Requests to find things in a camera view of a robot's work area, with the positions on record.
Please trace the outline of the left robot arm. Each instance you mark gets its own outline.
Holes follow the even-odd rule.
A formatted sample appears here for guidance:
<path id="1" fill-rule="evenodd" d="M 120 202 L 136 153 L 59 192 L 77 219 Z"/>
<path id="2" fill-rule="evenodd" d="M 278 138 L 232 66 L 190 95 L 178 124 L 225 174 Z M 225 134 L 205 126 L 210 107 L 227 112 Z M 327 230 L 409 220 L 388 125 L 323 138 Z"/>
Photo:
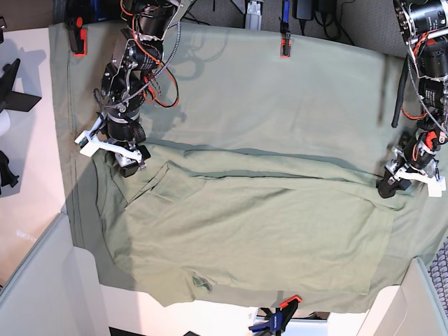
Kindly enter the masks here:
<path id="1" fill-rule="evenodd" d="M 393 7 L 408 51 L 391 126 L 405 116 L 416 122 L 416 131 L 393 147 L 377 191 L 388 199 L 418 181 L 426 184 L 429 197 L 441 197 L 446 180 L 435 156 L 447 144 L 447 2 L 394 1 Z"/>

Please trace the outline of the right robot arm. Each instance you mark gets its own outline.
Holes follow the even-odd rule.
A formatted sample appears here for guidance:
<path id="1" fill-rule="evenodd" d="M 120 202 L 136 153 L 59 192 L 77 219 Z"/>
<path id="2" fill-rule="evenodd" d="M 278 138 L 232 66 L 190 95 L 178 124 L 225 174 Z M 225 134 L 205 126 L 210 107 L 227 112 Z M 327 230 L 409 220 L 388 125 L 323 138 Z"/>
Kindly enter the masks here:
<path id="1" fill-rule="evenodd" d="M 165 36 L 172 27 L 180 29 L 189 1 L 121 1 L 120 31 L 111 61 L 106 65 L 100 88 L 94 90 L 98 119 L 90 132 L 106 136 L 99 148 L 111 152 L 124 177 L 146 166 L 151 156 L 143 146 L 146 134 L 140 108 L 156 99 L 152 84 L 168 71 L 163 58 Z"/>

